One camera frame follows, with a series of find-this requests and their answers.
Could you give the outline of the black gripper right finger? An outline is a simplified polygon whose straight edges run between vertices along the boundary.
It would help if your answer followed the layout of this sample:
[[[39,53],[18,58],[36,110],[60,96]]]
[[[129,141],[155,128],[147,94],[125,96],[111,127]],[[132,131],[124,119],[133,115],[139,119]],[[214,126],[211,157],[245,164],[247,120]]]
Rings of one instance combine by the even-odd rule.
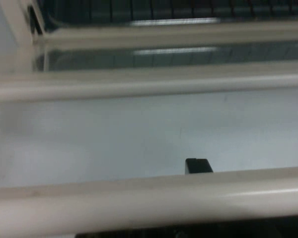
[[[75,235],[76,238],[281,238],[282,236],[275,225],[266,221],[180,225]]]

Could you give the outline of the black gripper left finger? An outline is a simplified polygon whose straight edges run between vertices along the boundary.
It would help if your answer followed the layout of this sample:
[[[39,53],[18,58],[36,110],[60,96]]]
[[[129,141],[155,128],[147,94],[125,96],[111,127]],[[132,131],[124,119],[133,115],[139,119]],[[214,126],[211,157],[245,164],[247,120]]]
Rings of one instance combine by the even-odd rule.
[[[212,173],[213,169],[207,159],[187,158],[185,160],[185,174]]]

